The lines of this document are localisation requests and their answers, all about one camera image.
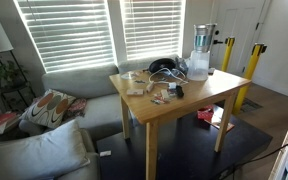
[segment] plant stand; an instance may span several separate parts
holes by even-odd
[[[4,106],[6,106],[5,104],[7,104],[7,106],[11,109],[11,110],[14,110],[14,107],[12,106],[12,104],[7,100],[7,98],[5,97],[5,94],[8,94],[8,93],[12,93],[12,92],[17,92],[18,95],[20,96],[21,100],[24,102],[24,104],[26,105],[26,107],[29,106],[29,103],[27,102],[27,100],[24,98],[21,90],[24,89],[24,88],[28,88],[31,95],[35,98],[36,95],[31,87],[31,83],[26,79],[25,75],[24,75],[24,72],[21,68],[21,66],[18,64],[17,62],[17,59],[15,58],[12,50],[9,51],[10,54],[12,55],[12,58],[13,58],[13,61],[15,62],[17,68],[20,70],[20,74],[21,76],[23,77],[23,83],[20,84],[19,86],[16,86],[16,87],[2,87],[1,85],[1,81],[0,81],[0,96],[2,97],[2,101],[4,103]]]

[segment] patterned pillow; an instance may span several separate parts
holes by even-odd
[[[43,98],[22,114],[21,119],[57,128],[62,122],[65,111],[75,99],[73,96],[50,89],[45,92]]]
[[[71,106],[67,109],[63,121],[74,119],[77,116],[84,117],[85,107],[87,100],[84,98],[75,99],[75,101],[71,104]]]

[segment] white bottle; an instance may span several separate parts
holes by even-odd
[[[210,52],[201,52],[193,50],[191,53],[187,78],[194,81],[207,80],[209,59],[210,59]]]

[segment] wooden table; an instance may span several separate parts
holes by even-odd
[[[157,162],[157,138],[158,127],[162,124],[180,118],[188,113],[215,102],[225,100],[222,115],[221,128],[219,130],[215,151],[222,148],[227,124],[232,112],[236,94],[242,86],[251,83],[250,80],[228,74],[222,71],[214,71],[206,81],[189,81],[182,86],[184,97],[173,99],[168,104],[156,105],[151,102],[154,94],[161,89],[167,89],[167,84],[157,84],[150,93],[143,96],[129,96],[128,89],[145,89],[150,74],[136,71],[138,76],[133,79],[123,79],[120,74],[110,76],[112,83],[120,94],[123,116],[124,138],[129,138],[128,110],[130,109],[141,124],[146,124],[146,179],[155,179]]]

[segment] throw pillow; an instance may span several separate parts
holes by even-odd
[[[21,119],[57,128],[62,122],[65,111],[75,99],[73,96],[50,89],[45,92],[43,98],[22,114]]]
[[[0,179],[46,179],[90,163],[75,120],[48,133],[0,145]]]
[[[71,104],[71,106],[67,109],[63,121],[74,119],[78,116],[84,117],[85,115],[85,107],[86,107],[86,99],[79,98],[75,99],[75,101]]]

